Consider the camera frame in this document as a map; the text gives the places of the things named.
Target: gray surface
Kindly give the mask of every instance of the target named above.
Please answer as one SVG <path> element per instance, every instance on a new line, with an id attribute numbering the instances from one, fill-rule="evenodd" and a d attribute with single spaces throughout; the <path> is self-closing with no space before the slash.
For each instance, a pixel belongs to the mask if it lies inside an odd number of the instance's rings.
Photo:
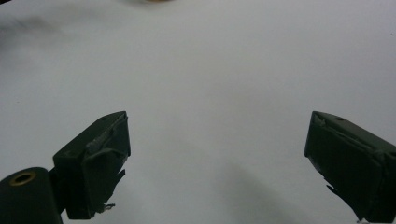
<path id="1" fill-rule="evenodd" d="M 312 110 L 396 144 L 394 1 L 14 0 L 0 6 L 0 176 L 97 118 L 133 156 L 90 221 L 355 223 L 304 158 Z"/>

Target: round hole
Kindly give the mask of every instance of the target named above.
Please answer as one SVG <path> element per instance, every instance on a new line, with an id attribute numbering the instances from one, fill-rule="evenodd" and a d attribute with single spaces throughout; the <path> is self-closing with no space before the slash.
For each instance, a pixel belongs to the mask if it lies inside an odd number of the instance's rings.
<path id="1" fill-rule="evenodd" d="M 11 186 L 21 186 L 21 185 L 29 183 L 33 179 L 35 179 L 35 172 L 33 172 L 33 171 L 24 172 L 24 173 L 21 173 L 19 175 L 14 176 L 9 181 L 9 185 L 11 185 Z"/>

